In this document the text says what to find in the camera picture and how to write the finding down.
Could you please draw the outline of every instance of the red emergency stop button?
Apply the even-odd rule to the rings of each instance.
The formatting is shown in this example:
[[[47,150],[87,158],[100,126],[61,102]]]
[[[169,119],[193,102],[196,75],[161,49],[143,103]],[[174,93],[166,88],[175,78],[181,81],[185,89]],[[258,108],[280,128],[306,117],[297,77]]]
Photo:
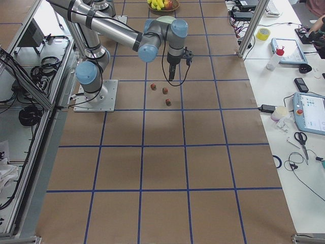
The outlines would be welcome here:
[[[298,110],[297,110],[297,114],[298,114],[298,115],[303,114],[303,112],[304,112],[304,111],[303,111],[302,109],[298,109]]]

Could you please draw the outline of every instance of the white table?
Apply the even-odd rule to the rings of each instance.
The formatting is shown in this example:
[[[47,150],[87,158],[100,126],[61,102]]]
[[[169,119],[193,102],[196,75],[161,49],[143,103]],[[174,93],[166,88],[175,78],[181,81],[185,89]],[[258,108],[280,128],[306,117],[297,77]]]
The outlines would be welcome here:
[[[263,16],[260,24],[300,23],[288,0],[273,1],[283,14],[279,18]],[[245,60],[257,104],[259,106],[261,104],[283,105],[284,97],[298,92],[294,84],[296,77],[302,77],[311,92],[325,95],[325,79],[321,75],[325,73],[325,60],[320,59],[317,53],[306,55],[309,65],[313,67],[313,70],[307,74],[300,74],[298,68],[288,68],[283,65],[278,66],[273,72],[265,68],[272,56],[270,46],[272,37],[299,40],[294,31],[297,25],[282,24],[267,28],[271,31],[270,37],[266,41],[256,39],[254,48]],[[304,52],[315,51],[312,45],[301,44],[301,46]],[[292,100],[286,99],[286,104],[289,110],[292,110]],[[288,137],[293,139],[294,132],[298,131],[293,119],[287,120],[288,131],[285,132],[276,126],[276,123],[270,119],[270,115],[261,113],[261,118],[272,154],[279,156],[283,162],[293,151],[304,155],[301,149],[286,141]],[[325,136],[306,134],[307,149],[325,158]],[[299,165],[295,172],[303,182],[325,198],[325,169],[319,161],[315,160],[315,155],[311,151],[308,151],[308,154],[309,165]],[[283,166],[278,169],[278,174],[297,233],[325,233],[325,202],[299,182],[293,172],[287,171]]]

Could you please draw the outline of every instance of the blue joint cap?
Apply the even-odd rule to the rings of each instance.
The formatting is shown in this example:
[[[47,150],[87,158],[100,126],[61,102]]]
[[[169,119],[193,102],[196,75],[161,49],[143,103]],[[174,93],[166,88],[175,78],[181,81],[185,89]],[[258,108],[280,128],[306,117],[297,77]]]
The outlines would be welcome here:
[[[147,63],[154,61],[157,54],[158,54],[158,48],[150,44],[143,45],[138,50],[139,58]]]
[[[178,37],[185,38],[187,36],[188,24],[185,20],[175,19],[171,24],[171,28]]]
[[[97,76],[97,67],[90,61],[82,62],[76,67],[76,76],[81,84],[91,84]]]
[[[145,24],[144,24],[144,27],[143,27],[143,33],[147,33],[148,32],[148,29],[149,29],[149,26],[150,24],[152,23],[153,19],[147,19]]]

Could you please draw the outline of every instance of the scissors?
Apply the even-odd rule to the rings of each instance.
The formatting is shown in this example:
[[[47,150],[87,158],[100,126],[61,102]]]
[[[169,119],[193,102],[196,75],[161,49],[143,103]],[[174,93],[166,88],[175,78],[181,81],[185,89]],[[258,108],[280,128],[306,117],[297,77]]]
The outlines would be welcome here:
[[[307,135],[303,132],[295,132],[295,140],[300,143],[302,150],[304,151],[304,154],[306,156],[306,159],[308,160],[308,154],[305,147],[307,141]]]

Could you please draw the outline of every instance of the electronic device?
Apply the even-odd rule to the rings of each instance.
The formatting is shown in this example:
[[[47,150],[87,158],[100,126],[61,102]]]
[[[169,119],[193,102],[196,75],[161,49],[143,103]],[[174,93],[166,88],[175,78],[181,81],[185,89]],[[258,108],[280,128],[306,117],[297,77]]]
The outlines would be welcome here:
[[[302,44],[310,44],[311,43],[311,40],[309,40],[309,28],[304,28],[304,27],[301,27],[301,28],[296,28],[295,29],[295,32],[297,34],[297,36],[299,37],[300,41]]]
[[[230,11],[230,16],[236,21],[250,21],[253,17],[253,13]]]
[[[273,113],[275,111],[275,106],[262,104],[258,109],[264,113]]]
[[[39,47],[43,39],[44,34],[41,28],[32,19],[17,47]]]
[[[325,135],[325,97],[295,93],[292,99],[294,116],[300,131]]]
[[[307,93],[309,91],[303,78],[296,78],[294,82],[301,93]]]
[[[307,59],[300,45],[295,39],[272,38],[271,47],[273,53],[277,47],[284,47],[284,55],[280,60],[283,65],[300,65],[307,64]]]
[[[273,0],[269,0],[269,3],[264,11],[264,14],[266,17],[273,17],[273,18],[277,18],[279,17],[282,12],[280,12],[276,6],[274,5]]]
[[[235,0],[235,4],[240,12],[250,12],[255,10],[258,0]]]

